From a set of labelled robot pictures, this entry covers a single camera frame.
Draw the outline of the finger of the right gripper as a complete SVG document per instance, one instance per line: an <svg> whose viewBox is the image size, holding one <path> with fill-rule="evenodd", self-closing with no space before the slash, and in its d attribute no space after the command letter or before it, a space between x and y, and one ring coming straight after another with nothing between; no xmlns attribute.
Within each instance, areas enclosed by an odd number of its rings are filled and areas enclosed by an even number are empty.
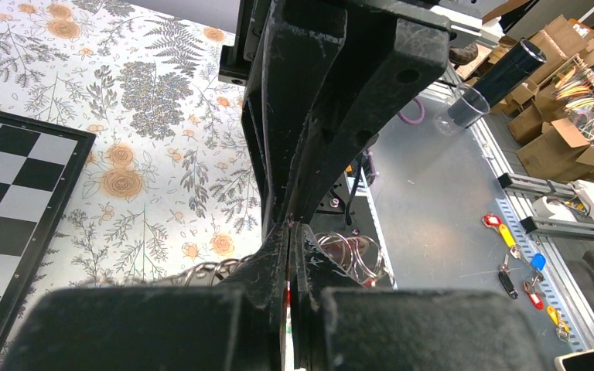
<svg viewBox="0 0 594 371"><path fill-rule="evenodd" d="M261 199L261 233L281 222L298 182L309 112L347 36L346 9L270 1L244 94L242 124Z"/></svg>
<svg viewBox="0 0 594 371"><path fill-rule="evenodd" d="M346 41L309 112L292 205L303 223L347 165L442 75L451 22L404 1L323 1L347 10Z"/></svg>

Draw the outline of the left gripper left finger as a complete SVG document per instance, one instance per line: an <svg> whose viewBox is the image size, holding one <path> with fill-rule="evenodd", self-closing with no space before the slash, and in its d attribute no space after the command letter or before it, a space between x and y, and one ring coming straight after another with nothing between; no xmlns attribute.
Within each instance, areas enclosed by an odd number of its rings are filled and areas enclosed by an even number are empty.
<svg viewBox="0 0 594 371"><path fill-rule="evenodd" d="M4 370L280 370L290 229L214 286L69 288L44 296Z"/></svg>

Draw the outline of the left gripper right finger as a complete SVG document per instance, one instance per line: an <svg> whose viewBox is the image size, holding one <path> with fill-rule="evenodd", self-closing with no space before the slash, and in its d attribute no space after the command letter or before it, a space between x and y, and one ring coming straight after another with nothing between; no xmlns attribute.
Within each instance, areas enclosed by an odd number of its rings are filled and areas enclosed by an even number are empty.
<svg viewBox="0 0 594 371"><path fill-rule="evenodd" d="M546 370L526 315L491 291L365 288L291 230L295 366L307 370Z"/></svg>

